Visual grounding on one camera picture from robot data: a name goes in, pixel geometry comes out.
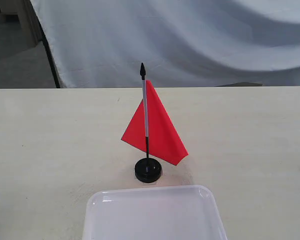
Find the red flag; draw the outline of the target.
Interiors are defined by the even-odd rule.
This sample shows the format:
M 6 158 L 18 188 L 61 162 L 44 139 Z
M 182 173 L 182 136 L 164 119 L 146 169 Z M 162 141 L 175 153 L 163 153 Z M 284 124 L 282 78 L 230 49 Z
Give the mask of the red flag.
M 188 152 L 151 81 L 145 79 L 144 64 L 140 66 L 140 76 L 146 107 L 141 101 L 121 140 L 176 166 Z

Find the black round flag base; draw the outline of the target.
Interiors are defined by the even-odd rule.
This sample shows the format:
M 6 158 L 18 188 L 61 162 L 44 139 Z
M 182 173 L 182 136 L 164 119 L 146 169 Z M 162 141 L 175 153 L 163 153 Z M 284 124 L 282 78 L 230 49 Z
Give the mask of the black round flag base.
M 162 166 L 154 158 L 142 158 L 135 164 L 134 174 L 143 183 L 154 183 L 162 175 Z

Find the white backdrop cloth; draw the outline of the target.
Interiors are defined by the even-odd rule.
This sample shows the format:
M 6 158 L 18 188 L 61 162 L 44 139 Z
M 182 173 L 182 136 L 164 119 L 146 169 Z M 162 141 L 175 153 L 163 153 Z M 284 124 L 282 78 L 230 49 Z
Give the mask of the white backdrop cloth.
M 34 0 L 65 88 L 300 86 L 300 0 Z

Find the white plastic tray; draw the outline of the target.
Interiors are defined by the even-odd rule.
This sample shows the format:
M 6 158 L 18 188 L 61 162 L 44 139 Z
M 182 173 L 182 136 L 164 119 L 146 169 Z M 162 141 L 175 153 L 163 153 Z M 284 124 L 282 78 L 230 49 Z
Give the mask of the white plastic tray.
M 99 191 L 87 202 L 84 240 L 225 240 L 212 192 L 202 185 Z

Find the wooden furniture in background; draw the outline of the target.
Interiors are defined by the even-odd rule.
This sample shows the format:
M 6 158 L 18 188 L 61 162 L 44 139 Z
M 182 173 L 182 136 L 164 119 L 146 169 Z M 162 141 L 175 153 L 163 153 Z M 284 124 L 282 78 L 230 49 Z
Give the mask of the wooden furniture in background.
M 0 0 L 0 24 L 8 16 L 17 16 L 26 43 L 34 48 L 42 40 L 42 33 L 37 15 L 30 0 Z

